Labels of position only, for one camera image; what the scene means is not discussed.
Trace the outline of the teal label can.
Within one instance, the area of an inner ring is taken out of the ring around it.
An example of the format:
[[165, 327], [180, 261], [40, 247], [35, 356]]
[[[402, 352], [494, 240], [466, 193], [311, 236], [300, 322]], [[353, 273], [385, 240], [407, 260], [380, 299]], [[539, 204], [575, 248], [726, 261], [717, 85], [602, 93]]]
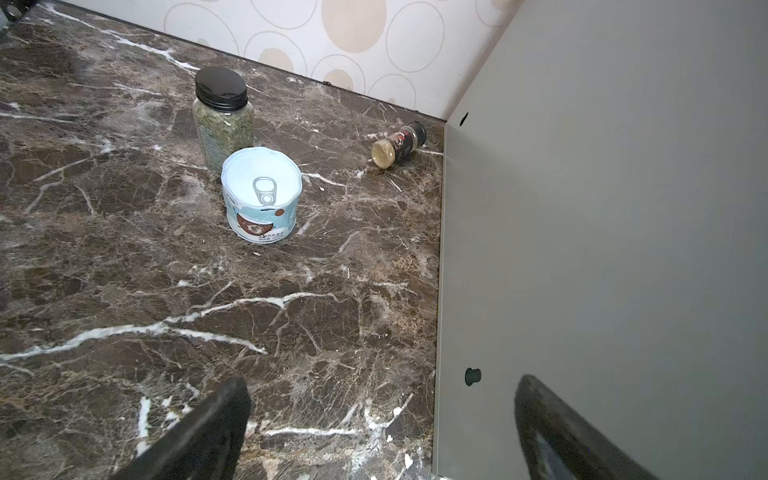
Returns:
[[296, 225], [302, 173], [287, 155], [266, 147], [241, 149], [220, 176], [230, 228], [251, 243], [273, 244]]

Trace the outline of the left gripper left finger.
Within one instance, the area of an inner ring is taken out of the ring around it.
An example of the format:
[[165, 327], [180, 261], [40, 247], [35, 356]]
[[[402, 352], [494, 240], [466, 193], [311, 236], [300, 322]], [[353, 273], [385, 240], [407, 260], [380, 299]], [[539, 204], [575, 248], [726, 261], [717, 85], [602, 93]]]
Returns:
[[232, 479], [252, 410], [246, 381], [223, 382], [114, 479]]

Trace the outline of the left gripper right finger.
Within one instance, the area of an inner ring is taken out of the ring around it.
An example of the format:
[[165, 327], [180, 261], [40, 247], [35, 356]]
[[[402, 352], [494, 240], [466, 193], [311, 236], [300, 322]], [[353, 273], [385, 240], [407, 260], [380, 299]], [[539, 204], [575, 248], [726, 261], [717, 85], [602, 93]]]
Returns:
[[532, 479], [654, 479], [533, 375], [520, 379], [515, 422]]

